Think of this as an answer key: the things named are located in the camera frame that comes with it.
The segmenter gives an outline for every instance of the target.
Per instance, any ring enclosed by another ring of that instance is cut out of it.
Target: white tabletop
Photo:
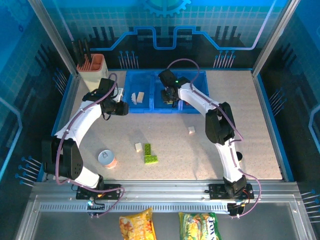
[[[123,87],[126,72],[117,71]],[[254,82],[249,71],[206,71],[209,95],[231,106],[235,125],[244,142],[236,143],[243,154],[241,168],[259,179],[281,179],[275,152],[267,130]],[[88,92],[81,82],[72,109],[79,108]],[[188,127],[195,133],[189,135]],[[136,143],[150,143],[158,163],[146,165],[144,153]],[[103,150],[111,150],[117,160],[113,169],[98,162]],[[128,114],[100,117],[80,144],[84,165],[115,180],[207,180],[222,179],[223,167],[218,151],[205,134],[205,118],[200,114]]]

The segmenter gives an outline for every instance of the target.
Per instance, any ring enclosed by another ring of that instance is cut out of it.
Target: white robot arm
[[[74,121],[70,130],[67,131],[68,133],[63,142],[60,154],[59,176],[71,179],[91,189],[103,189],[103,177],[83,166],[83,159],[79,152],[80,143],[91,125],[101,115],[103,115],[105,120],[108,120],[105,118],[105,114],[124,116],[128,114],[129,106],[127,103],[120,101],[119,97],[116,98],[116,96],[113,96],[114,91],[112,91],[110,96],[100,104],[94,104],[85,111],[84,108],[103,97],[111,89],[113,84],[113,80],[102,78],[99,88],[87,93],[83,97],[80,108],[71,119],[79,112],[83,112],[83,114]],[[46,137],[42,140],[43,169],[46,173],[55,174],[58,145],[70,122],[71,120],[54,136]]]
[[[213,106],[211,103],[215,105],[219,105],[219,102],[213,101],[208,96],[204,95],[202,92],[196,89],[194,85],[190,83],[185,83],[178,89],[179,98],[195,109],[197,109],[204,117],[209,110],[215,110],[216,107]],[[223,176],[226,180],[233,183],[238,181],[242,178],[242,173],[239,172],[240,169],[239,161],[233,161],[233,156],[237,156],[235,143],[232,142],[234,138],[230,138],[224,142],[224,144],[215,143],[220,159],[223,166]]]
[[[220,104],[212,100],[199,91],[187,78],[177,79],[169,69],[164,70],[158,76],[165,87],[165,90],[161,91],[164,102],[185,101],[205,117],[205,134],[219,152],[225,189],[230,197],[240,193],[246,187],[247,180],[239,171],[234,130],[221,112],[222,110],[235,125],[230,105],[226,102]]]

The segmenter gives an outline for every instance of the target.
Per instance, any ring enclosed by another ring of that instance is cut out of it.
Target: blue tray
[[[162,101],[161,90],[164,90],[165,87],[158,77],[161,72],[161,70],[129,70],[126,72],[123,101],[128,103],[129,113],[198,114],[199,112],[194,107],[185,102],[179,108],[172,108],[172,104],[166,104]],[[187,70],[172,70],[172,72],[177,78],[185,77],[189,80],[192,80],[197,74],[196,71]],[[200,72],[193,84],[197,89],[209,96],[205,71]],[[144,92],[143,101],[134,105],[131,95],[135,93],[138,96],[139,92]]]

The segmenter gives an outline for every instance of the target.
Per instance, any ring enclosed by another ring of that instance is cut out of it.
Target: chip bag
[[[157,240],[152,208],[130,216],[121,216],[119,225],[124,240]]]
[[[180,240],[221,240],[218,231],[218,220],[211,213],[179,212]]]

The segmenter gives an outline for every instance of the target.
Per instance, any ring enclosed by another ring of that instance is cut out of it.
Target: small tin can
[[[113,169],[117,165],[115,155],[110,150],[103,150],[100,152],[98,161],[107,169]]]

